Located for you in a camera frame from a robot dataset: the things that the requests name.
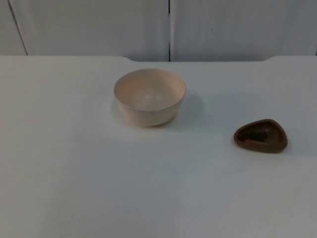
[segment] ceramic bowl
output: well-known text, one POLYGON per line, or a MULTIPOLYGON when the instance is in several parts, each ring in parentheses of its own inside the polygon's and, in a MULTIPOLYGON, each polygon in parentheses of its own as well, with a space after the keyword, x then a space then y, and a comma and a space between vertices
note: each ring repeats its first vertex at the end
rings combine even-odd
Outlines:
POLYGON ((186 93, 177 74, 161 69, 141 69, 120 78, 114 87, 118 107, 134 124, 154 126, 176 116, 186 93))

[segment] brown dish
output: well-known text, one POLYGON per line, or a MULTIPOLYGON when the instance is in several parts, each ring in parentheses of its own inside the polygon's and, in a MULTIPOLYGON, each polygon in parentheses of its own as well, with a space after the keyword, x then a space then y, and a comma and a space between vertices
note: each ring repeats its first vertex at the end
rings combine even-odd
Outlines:
POLYGON ((233 136, 240 147, 266 153, 279 153, 287 146, 283 128, 274 120, 264 119, 239 128, 233 136))

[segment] white table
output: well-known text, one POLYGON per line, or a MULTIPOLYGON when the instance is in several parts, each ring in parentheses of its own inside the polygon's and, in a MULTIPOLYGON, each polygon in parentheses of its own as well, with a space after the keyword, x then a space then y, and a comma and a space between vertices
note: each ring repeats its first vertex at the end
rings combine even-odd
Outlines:
POLYGON ((134 62, 0 57, 1 238, 315 238, 317 58, 134 62), (178 73, 188 93, 157 128, 126 124, 122 75, 178 73), (271 118, 281 154, 240 149, 271 118))

